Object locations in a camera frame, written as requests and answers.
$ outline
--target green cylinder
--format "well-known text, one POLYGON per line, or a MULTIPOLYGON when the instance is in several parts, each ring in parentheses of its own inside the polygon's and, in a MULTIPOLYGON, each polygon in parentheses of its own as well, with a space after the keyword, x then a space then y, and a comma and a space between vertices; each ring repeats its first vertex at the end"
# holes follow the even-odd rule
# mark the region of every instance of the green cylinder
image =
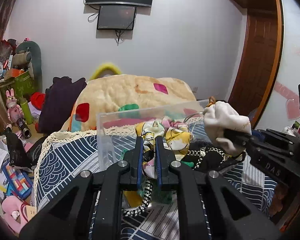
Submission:
POLYGON ((27 99, 21 98, 21 99, 20 99, 20 106, 21 106, 21 108, 22 108, 23 115, 25 116, 25 119, 26 119, 26 121, 27 121, 27 124, 33 123, 33 117, 32 117, 32 115, 31 115, 31 112, 30 112, 30 108, 29 108, 27 99))

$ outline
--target price tag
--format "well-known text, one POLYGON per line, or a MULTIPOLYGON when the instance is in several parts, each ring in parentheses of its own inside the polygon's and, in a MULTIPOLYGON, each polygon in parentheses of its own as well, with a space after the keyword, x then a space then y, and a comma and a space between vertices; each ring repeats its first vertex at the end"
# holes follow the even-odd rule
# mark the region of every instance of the price tag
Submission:
POLYGON ((27 217, 28 217, 28 221, 31 220, 31 218, 33 218, 36 213, 37 213, 37 209, 33 206, 26 206, 26 212, 27 212, 27 217))

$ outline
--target rabbit toy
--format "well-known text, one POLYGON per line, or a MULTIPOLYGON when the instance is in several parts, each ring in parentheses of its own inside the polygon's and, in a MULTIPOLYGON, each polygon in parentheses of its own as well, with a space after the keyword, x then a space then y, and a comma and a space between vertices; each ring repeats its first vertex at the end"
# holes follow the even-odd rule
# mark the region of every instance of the rabbit toy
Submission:
POLYGON ((7 103, 6 106, 8 108, 8 119, 13 122, 15 125, 19 118, 23 118, 23 112, 21 106, 17 105, 17 99, 14 96, 13 88, 6 91, 7 103))

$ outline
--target power outlet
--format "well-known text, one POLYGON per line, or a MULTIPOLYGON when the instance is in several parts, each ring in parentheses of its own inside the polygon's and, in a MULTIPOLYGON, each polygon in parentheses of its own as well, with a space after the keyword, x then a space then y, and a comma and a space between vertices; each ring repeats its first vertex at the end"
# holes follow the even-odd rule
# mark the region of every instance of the power outlet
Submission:
POLYGON ((192 93, 196 93, 198 91, 198 87, 192 87, 191 91, 192 93))

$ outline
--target cream lace edge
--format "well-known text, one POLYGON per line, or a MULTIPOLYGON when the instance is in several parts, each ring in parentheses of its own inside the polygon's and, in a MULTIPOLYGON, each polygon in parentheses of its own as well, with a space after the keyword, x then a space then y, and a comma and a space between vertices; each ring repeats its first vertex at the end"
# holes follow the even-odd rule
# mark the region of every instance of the cream lace edge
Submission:
POLYGON ((34 190, 34 206, 38 208, 37 206, 37 186, 38 186, 38 180, 39 180, 39 169, 41 162, 45 155, 49 152, 52 143, 67 143, 72 142, 74 140, 89 136, 89 135, 97 135, 96 130, 87 130, 84 132, 78 131, 78 132, 54 132, 51 135, 49 135, 42 144, 41 153, 39 156, 39 160, 37 163, 37 167, 34 170, 34 183, 33 183, 33 190, 34 190))
MULTIPOLYGON (((203 116, 199 117, 192 117, 190 118, 186 123, 192 124, 194 122, 198 122, 200 120, 203 120, 203 116)), ((118 135, 118 136, 132 136, 136 134, 136 125, 125 125, 122 127, 110 127, 108 129, 104 129, 106 135, 118 135)), ((52 143, 67 143, 72 142, 77 139, 89 136, 89 135, 97 135, 96 130, 87 130, 87 131, 78 131, 78 132, 54 132, 51 135, 49 135, 42 144, 41 153, 38 159, 37 167, 34 170, 34 183, 33 183, 33 190, 34 190, 34 206, 38 208, 37 206, 37 186, 38 186, 38 180, 39 180, 39 169, 41 166, 41 162, 43 158, 46 156, 46 154, 49 152, 52 143)))

